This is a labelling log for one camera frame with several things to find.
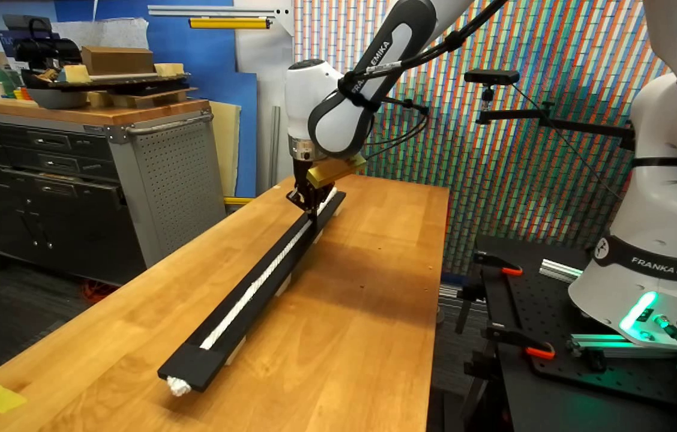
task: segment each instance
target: wooden table top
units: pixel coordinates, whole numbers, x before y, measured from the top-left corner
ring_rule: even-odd
[[[97,128],[124,128],[132,122],[148,122],[165,116],[198,114],[207,111],[207,100],[181,100],[171,105],[154,109],[103,109],[103,111],[46,111],[34,100],[0,100],[0,116],[49,120],[49,122],[71,122],[71,124],[97,124]]]
[[[172,399],[155,370],[288,231],[281,182],[0,368],[0,429],[424,429],[449,192],[347,192],[234,361]]]

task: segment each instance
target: floor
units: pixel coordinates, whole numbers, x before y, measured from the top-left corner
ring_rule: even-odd
[[[0,366],[85,308],[82,280],[0,260]],[[457,334],[457,308],[453,290],[442,290],[431,374],[439,426],[431,429],[444,432],[463,429],[466,393],[473,385],[463,363],[479,349],[478,334],[487,321],[485,304],[473,304]]]

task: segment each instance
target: white robotic arm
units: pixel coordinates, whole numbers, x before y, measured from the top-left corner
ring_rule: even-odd
[[[469,0],[399,0],[387,15],[381,28],[363,54],[357,66],[340,74],[324,60],[294,63],[286,74],[286,111],[292,157],[294,189],[291,202],[305,212],[313,212],[325,196],[325,184],[310,180],[310,169],[318,159],[354,157],[371,120],[403,69],[437,58],[423,55],[424,45],[449,28]],[[479,28],[507,0],[495,0],[478,19],[449,36],[449,49],[463,43],[467,34]]]

